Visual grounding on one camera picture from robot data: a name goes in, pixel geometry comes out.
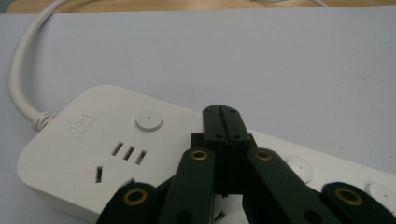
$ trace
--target round button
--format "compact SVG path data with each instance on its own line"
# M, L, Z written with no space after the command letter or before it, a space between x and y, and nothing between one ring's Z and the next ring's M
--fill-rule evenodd
M391 213L396 212L396 194L388 186L373 182L366 185L365 190L370 196L388 208Z
M306 184L314 177L314 170L308 161L301 157L289 157L286 159L286 163L294 171L297 176Z
M143 132L154 132L163 125L163 116L155 109L145 109L137 114L136 125Z

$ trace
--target white table surface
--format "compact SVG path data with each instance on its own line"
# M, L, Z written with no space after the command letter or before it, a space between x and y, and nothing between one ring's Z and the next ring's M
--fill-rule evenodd
M0 14L0 223L84 223L18 179L35 136L9 100L13 50L34 15ZM396 175L396 7L56 14L31 47L25 92L57 113L114 84Z

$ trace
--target power strip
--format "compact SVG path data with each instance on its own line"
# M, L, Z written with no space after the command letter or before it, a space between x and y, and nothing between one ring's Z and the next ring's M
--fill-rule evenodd
M127 91L83 92L23 150L20 179L52 206L96 222L119 187L131 180L160 185L175 174L202 114ZM368 192L396 214L396 176L249 130L276 151L312 189L341 181ZM218 223L248 223L241 196L215 200Z

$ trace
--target electrical outlet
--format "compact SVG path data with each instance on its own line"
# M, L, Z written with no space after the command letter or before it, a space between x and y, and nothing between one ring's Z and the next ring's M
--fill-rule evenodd
M177 105L114 86L95 87L83 92L28 144L18 161L18 175L54 207L94 223L126 183L134 180L156 187L174 175L183 152L190 148L191 133L202 132L202 122L201 113ZM324 184L340 181L375 195L385 190L387 198L394 196L394 175L249 132L259 147L276 151L299 172L303 167L310 171L298 175L312 189L321 191ZM216 196L214 221L248 223L241 204L238 195ZM385 204L396 212L394 203Z

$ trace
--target cord strain relief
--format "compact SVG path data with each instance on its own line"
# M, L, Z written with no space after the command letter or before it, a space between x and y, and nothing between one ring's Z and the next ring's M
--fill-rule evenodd
M33 130L35 130L36 132L40 132L41 130L43 130L47 124L49 124L56 116L48 113L48 112L43 112L41 113L37 118L35 118L35 120L33 120L32 122L32 127Z

